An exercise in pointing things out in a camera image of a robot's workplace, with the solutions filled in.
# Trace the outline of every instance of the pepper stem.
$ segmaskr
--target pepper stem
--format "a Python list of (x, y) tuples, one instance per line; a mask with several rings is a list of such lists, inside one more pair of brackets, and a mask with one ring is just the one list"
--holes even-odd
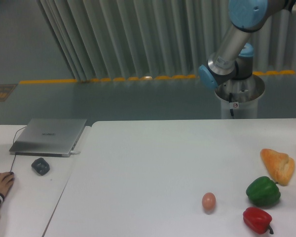
[(274, 234), (273, 229), (271, 228), (271, 226), (268, 226), (267, 228), (270, 230), (271, 235)]

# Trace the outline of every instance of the laptop cable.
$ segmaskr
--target laptop cable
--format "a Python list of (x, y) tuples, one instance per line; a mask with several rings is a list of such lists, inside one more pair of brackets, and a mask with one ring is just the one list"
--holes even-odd
[[(19, 131), (21, 131), (22, 129), (24, 129), (24, 128), (26, 128), (26, 126), (20, 128), (19, 130), (16, 131), (16, 133), (15, 133), (15, 135), (14, 135), (14, 138), (13, 138), (13, 144), (14, 144), (14, 140), (15, 140), (16, 134), (17, 134)], [(13, 159), (13, 162), (12, 162), (12, 166), (11, 166), (10, 172), (12, 171), (12, 168), (13, 168), (13, 164), (14, 164), (15, 158), (16, 158), (16, 154), (14, 155), (14, 159)]]

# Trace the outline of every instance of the bread roll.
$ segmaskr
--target bread roll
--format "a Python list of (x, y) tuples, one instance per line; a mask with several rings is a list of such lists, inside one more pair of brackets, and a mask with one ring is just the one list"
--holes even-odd
[(262, 149), (260, 155), (271, 177), (280, 185), (288, 185), (295, 169), (293, 158), (271, 149)]

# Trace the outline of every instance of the brown egg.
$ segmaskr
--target brown egg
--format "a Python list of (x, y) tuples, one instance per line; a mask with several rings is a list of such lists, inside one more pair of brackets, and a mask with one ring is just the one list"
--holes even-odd
[(215, 208), (216, 198), (212, 193), (206, 193), (202, 199), (202, 205), (205, 211), (211, 211)]

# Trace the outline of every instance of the laptop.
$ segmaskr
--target laptop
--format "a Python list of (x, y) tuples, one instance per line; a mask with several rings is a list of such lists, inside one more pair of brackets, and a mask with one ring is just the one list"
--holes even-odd
[(69, 157), (86, 119), (34, 118), (10, 148), (13, 155)]

